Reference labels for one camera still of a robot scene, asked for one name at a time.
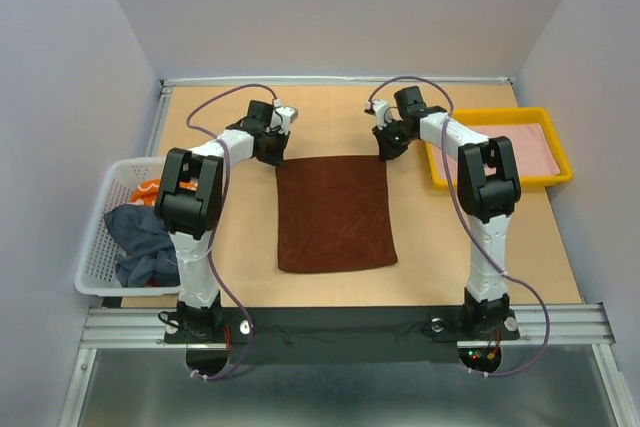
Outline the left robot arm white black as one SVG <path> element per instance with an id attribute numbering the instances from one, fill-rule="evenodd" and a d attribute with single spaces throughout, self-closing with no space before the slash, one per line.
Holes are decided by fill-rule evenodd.
<path id="1" fill-rule="evenodd" d="M 296 108 L 278 99 L 252 100 L 244 117 L 209 142 L 166 154 L 155 213 L 169 233 L 180 278 L 176 313 L 163 318 L 174 334 L 210 341 L 221 333 L 223 318 L 215 311 L 221 282 L 211 248 L 231 168 L 250 159 L 280 165 L 297 117 Z"/>

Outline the dark blue-grey towel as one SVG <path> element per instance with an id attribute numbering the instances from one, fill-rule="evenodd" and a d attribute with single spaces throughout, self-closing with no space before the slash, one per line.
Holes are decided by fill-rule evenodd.
<path id="1" fill-rule="evenodd" d="M 123 204 L 103 216 L 108 233 L 123 254 L 116 255 L 116 277 L 125 288 L 177 287 L 175 249 L 152 206 Z"/>

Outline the brown towel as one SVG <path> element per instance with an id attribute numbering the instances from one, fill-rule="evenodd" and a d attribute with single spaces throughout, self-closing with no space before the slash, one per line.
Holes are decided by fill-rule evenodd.
<path id="1" fill-rule="evenodd" d="M 276 182 L 280 271 L 346 273 L 397 263 L 387 169 L 378 157 L 286 160 Z"/>

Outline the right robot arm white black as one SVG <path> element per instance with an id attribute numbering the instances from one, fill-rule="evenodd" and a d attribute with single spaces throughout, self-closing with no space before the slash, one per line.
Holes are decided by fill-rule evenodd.
<path id="1" fill-rule="evenodd" d="M 427 106 L 417 87 L 397 91 L 394 99 L 390 105 L 371 97 L 365 107 L 375 117 L 379 158 L 394 160 L 417 140 L 439 148 L 454 209 L 471 242 L 458 326 L 482 337 L 510 316 L 506 234 L 521 198 L 513 145 L 504 136 L 490 138 L 459 123 L 451 109 Z"/>

